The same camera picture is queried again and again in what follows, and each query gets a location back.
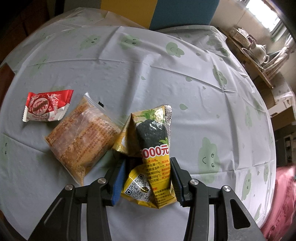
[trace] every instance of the chocolate wrapper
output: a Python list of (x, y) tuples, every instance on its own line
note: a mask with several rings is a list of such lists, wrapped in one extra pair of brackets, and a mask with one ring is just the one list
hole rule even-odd
[(29, 92), (22, 121), (59, 121), (68, 110), (73, 91)]
[(121, 194), (139, 205), (161, 208), (176, 201), (170, 181), (171, 117), (169, 105), (132, 113), (113, 146), (123, 154), (142, 158)]

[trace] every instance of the teapot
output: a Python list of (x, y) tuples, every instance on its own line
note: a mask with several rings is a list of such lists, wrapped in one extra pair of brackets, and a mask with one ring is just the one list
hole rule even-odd
[(258, 59), (260, 64), (267, 64), (269, 62), (269, 55), (266, 54), (265, 48), (265, 45), (256, 44), (255, 40), (253, 40), (253, 42), (251, 43), (250, 51)]

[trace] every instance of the blue gripper pad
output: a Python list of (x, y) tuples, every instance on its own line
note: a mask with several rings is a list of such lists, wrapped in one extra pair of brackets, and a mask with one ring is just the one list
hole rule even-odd
[(172, 158), (170, 159), (170, 179), (173, 184), (177, 201), (182, 205), (182, 203), (185, 201), (183, 196), (183, 186), (179, 179), (178, 172), (176, 170), (174, 162), (172, 161)]
[(124, 160), (121, 164), (120, 170), (118, 172), (118, 175), (113, 185), (113, 193), (111, 198), (111, 203), (113, 206), (118, 202), (120, 198), (120, 194), (121, 194), (123, 185), (125, 183), (125, 176), (126, 176), (126, 161)]

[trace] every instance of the pink cloth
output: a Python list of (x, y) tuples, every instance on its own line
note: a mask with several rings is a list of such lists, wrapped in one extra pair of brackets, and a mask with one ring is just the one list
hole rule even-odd
[(268, 241), (279, 241), (290, 227), (295, 214), (296, 166), (278, 167), (271, 210), (261, 228)]

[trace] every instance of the plastic tablecloth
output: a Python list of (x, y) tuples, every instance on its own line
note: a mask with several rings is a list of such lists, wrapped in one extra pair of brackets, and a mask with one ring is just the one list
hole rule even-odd
[[(22, 122), (28, 92), (74, 89), (68, 113), (89, 92), (122, 122), (131, 112), (170, 104), (170, 155), (206, 185), (231, 186), (261, 226), (275, 184), (274, 136), (267, 108), (226, 37), (212, 26), (161, 32), (114, 26), (129, 24), (79, 8), (51, 20), (4, 60), (16, 73), (0, 112), (0, 209), (7, 220), (28, 238), (61, 189), (75, 184), (44, 141), (57, 122)], [(107, 152), (85, 185), (102, 177), (112, 159)], [(152, 209), (121, 198), (107, 212), (113, 240), (183, 240), (189, 209), (177, 202)], [(85, 227), (83, 215), (82, 240)]]

